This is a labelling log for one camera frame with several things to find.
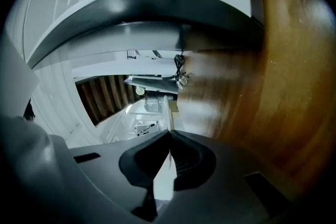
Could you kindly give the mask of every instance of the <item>black slot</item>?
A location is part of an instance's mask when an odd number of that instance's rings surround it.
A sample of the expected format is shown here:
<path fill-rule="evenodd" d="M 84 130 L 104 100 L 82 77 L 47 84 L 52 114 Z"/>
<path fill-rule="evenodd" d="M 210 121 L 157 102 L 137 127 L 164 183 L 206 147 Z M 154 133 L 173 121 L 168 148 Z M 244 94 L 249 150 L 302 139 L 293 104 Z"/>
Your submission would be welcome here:
<path fill-rule="evenodd" d="M 98 153 L 89 153 L 85 155 L 76 156 L 73 158 L 75 159 L 76 163 L 83 163 L 99 157 L 100 155 Z"/>
<path fill-rule="evenodd" d="M 246 183 L 256 194 L 270 217 L 287 210 L 291 203 L 261 173 L 244 176 Z"/>

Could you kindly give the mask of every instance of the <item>black rubber part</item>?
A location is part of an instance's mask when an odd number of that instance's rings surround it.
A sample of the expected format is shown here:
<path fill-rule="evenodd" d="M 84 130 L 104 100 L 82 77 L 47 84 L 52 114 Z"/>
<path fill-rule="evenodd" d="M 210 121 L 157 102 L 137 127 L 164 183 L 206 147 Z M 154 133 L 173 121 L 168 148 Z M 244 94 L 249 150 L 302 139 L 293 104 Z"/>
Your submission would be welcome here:
<path fill-rule="evenodd" d="M 169 153 L 169 132 L 125 151 L 119 159 L 120 171 L 133 186 L 150 188 Z"/>
<path fill-rule="evenodd" d="M 174 190 L 197 188 L 205 183 L 216 167 L 216 156 L 206 146 L 171 131 L 170 152 L 176 165 Z"/>

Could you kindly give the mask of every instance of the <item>wooden floor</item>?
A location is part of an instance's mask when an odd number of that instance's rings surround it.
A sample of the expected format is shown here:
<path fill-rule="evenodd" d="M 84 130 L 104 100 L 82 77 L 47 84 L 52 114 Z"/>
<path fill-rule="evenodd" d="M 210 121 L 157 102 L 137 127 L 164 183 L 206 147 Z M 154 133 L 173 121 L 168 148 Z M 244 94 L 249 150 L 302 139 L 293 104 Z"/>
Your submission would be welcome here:
<path fill-rule="evenodd" d="M 324 0 L 263 2 L 262 51 L 185 54 L 177 105 L 186 131 L 242 146 L 307 191 L 336 146 L 335 20 Z"/>

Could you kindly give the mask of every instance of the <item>wooden surface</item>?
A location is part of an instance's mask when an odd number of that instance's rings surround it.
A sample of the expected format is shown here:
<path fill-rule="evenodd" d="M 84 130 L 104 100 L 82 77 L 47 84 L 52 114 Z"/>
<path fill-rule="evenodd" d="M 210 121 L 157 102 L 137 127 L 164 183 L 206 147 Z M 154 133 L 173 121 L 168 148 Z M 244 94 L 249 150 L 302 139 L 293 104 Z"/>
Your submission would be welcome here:
<path fill-rule="evenodd" d="M 263 2 L 262 51 L 186 53 L 177 105 L 186 131 L 248 149 L 304 192 L 335 150 L 335 21 L 323 0 Z"/>
<path fill-rule="evenodd" d="M 127 77 L 101 76 L 76 84 L 82 103 L 94 125 L 141 98 L 135 93 L 134 86 L 124 83 Z"/>

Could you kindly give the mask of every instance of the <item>electrical cord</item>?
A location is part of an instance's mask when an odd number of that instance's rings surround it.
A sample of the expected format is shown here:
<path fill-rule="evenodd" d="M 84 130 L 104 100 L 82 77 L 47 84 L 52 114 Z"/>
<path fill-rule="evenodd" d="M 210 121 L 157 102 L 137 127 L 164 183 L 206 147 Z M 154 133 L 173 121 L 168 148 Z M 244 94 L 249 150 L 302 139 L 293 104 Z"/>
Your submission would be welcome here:
<path fill-rule="evenodd" d="M 176 68 L 177 68 L 177 71 L 176 71 L 176 74 L 175 74 L 175 80 L 176 82 L 178 81 L 178 78 L 180 77 L 181 75 L 181 68 L 184 64 L 184 56 L 182 54 L 180 55 L 176 55 L 174 57 L 174 61 L 175 61 L 175 64 L 176 64 Z"/>

